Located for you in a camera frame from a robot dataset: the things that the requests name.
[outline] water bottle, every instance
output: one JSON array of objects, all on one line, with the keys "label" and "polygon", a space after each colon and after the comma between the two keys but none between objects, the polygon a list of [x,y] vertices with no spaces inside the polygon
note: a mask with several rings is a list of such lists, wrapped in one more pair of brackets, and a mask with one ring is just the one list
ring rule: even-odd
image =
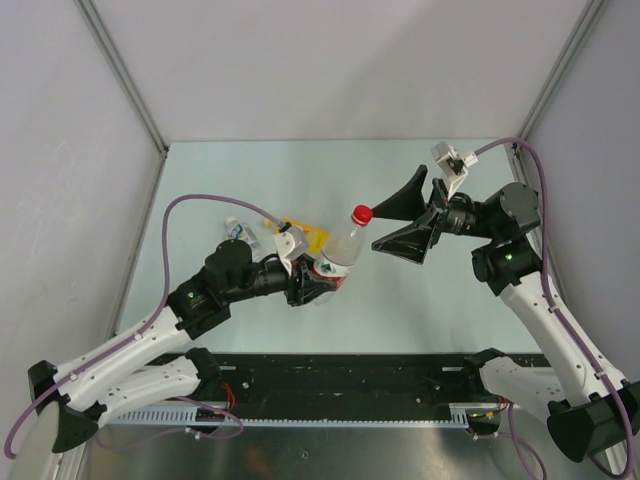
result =
[{"label": "water bottle", "polygon": [[232,240],[242,240],[243,242],[248,243],[251,247],[251,257],[253,261],[260,261],[264,256],[264,252],[262,251],[262,247],[260,246],[260,242],[258,242],[256,234],[251,230],[251,227],[246,223],[240,223],[236,217],[228,217],[224,223],[227,226],[227,238]]},{"label": "water bottle", "polygon": [[[367,238],[365,228],[372,218],[373,211],[369,207],[358,205],[351,214],[351,219],[329,235],[322,253],[313,263],[314,273],[333,280],[339,289],[362,252]],[[314,303],[326,303],[334,294],[335,292],[324,293]]]}]

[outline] light blue tabletop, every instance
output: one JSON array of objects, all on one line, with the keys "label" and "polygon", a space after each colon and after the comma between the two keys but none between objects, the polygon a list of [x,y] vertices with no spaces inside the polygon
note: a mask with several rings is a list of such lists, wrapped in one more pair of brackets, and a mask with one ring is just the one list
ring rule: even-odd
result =
[{"label": "light blue tabletop", "polygon": [[[464,153],[489,140],[453,140]],[[171,145],[119,329],[152,311],[162,291],[163,212],[187,193],[233,196],[280,217],[331,230],[353,207],[374,206],[413,175],[417,166],[440,175],[430,149],[439,140],[206,142]],[[496,148],[471,168],[461,191],[485,200],[513,181]],[[224,238],[224,220],[245,221],[267,251],[274,247],[262,218],[241,207],[192,200],[169,222],[171,288],[196,273]],[[404,225],[374,220],[375,240]],[[443,236],[424,265],[365,250],[348,281],[327,304],[292,308],[284,296],[231,306],[231,319],[196,340],[234,353],[451,353],[496,347],[539,352],[518,318],[473,276],[471,251],[486,240]]]}]

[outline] yellow object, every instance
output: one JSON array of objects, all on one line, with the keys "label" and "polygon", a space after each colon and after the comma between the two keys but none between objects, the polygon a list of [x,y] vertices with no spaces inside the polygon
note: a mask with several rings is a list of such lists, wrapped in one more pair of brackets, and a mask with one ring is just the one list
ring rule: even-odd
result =
[{"label": "yellow object", "polygon": [[[291,223],[291,225],[295,225],[296,227],[300,227],[302,229],[305,236],[307,237],[307,240],[309,240],[308,252],[312,255],[320,253],[322,251],[322,247],[329,239],[329,232],[325,232],[318,227],[300,223],[297,220],[291,220],[290,218],[281,218],[281,220],[283,222],[289,222]],[[278,231],[276,225],[267,218],[264,219],[264,226],[271,230],[273,233],[277,233]]]}]

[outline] table surface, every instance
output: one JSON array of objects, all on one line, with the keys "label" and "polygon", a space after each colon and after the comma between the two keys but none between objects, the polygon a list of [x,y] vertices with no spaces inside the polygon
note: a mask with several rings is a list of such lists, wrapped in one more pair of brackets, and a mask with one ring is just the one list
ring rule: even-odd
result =
[{"label": "table surface", "polygon": [[[589,461],[573,463],[550,440],[544,424],[516,412],[518,430],[543,459],[549,478],[597,480]],[[507,431],[506,422],[501,430]],[[166,427],[113,426],[102,440],[125,446]],[[531,465],[533,458],[525,453]],[[542,478],[538,467],[533,467]],[[509,439],[479,440],[459,429],[248,428],[231,440],[169,435],[124,453],[94,442],[78,480],[527,480]]]},{"label": "table surface", "polygon": [[[460,152],[489,140],[453,140]],[[125,329],[157,305],[162,292],[162,215],[187,193],[233,196],[276,216],[331,230],[353,207],[374,206],[403,186],[424,163],[439,175],[430,149],[439,140],[203,142],[171,145],[120,319]],[[506,153],[480,157],[461,191],[485,200],[513,181]],[[274,251],[262,218],[234,205],[192,200],[169,221],[171,289],[191,277],[224,239],[224,219],[247,222]],[[403,223],[374,220],[375,240]],[[289,307],[280,294],[231,306],[231,319],[194,343],[231,353],[450,353],[496,347],[539,352],[518,318],[471,267],[486,240],[445,236],[424,265],[366,249],[348,281],[327,304]],[[185,346],[185,351],[194,345]]]}]

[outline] white bracket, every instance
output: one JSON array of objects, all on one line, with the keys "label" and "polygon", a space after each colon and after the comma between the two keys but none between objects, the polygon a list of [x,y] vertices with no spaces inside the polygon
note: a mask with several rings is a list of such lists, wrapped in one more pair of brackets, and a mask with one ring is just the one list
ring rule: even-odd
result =
[{"label": "white bracket", "polygon": [[[135,372],[154,358],[186,345],[191,338],[184,330],[178,330],[178,318],[171,308],[165,307],[154,324],[142,335],[136,335],[149,317],[103,343],[95,350],[58,366],[58,373],[53,377],[59,381],[67,374],[72,375],[72,381],[60,387],[60,395],[69,396],[69,407],[84,412],[114,383]],[[92,358],[97,357],[112,348],[125,338],[135,335],[135,340],[125,345],[117,352],[96,363],[84,372],[74,374],[74,370]]]},{"label": "white bracket", "polygon": [[113,418],[167,398],[187,396],[198,387],[198,369],[182,356],[174,361],[130,375],[110,387],[98,399],[107,407],[100,416],[99,427]]},{"label": "white bracket", "polygon": [[431,149],[431,154],[442,169],[441,178],[447,187],[447,198],[451,199],[469,175],[469,167],[478,162],[478,157],[474,152],[462,156],[447,142],[438,143]]},{"label": "white bracket", "polygon": [[276,244],[280,262],[291,275],[291,262],[307,251],[309,240],[300,227],[292,225],[286,232],[273,235],[273,241]]},{"label": "white bracket", "polygon": [[[573,315],[571,315],[571,312],[560,298],[560,295],[558,295],[551,279],[549,279],[549,282],[551,295],[556,302],[556,308],[562,309],[569,323],[598,358],[598,361],[602,365],[604,372],[608,374],[611,382],[616,388],[621,388],[621,382],[625,379],[625,376],[614,367],[593,344],[580,324],[578,324]],[[560,385],[562,385],[561,390],[563,397],[557,398],[554,395],[553,400],[560,401],[566,398],[571,406],[577,407],[589,403],[591,401],[590,396],[594,393],[601,397],[609,394],[598,378],[598,372],[591,367],[582,351],[570,337],[569,333],[562,327],[555,314],[549,311],[547,300],[544,297],[540,285],[539,272],[521,278],[519,285],[508,285],[500,294],[500,298],[518,318],[520,318],[524,326],[527,327],[531,336],[540,346],[542,353],[544,353],[547,360],[549,360]],[[515,370],[513,373],[517,374],[513,377],[515,379],[514,381],[519,383],[523,372],[515,368],[512,369]],[[536,391],[539,391],[538,386],[544,387],[545,389],[551,386],[544,386],[540,383],[540,379],[536,380],[533,377],[527,377],[527,381],[535,383],[535,386],[531,385],[531,387],[528,388],[529,395],[533,395]],[[491,390],[489,387],[487,387],[487,390],[519,403],[518,399],[512,398],[513,394],[510,396],[507,392]]]}]

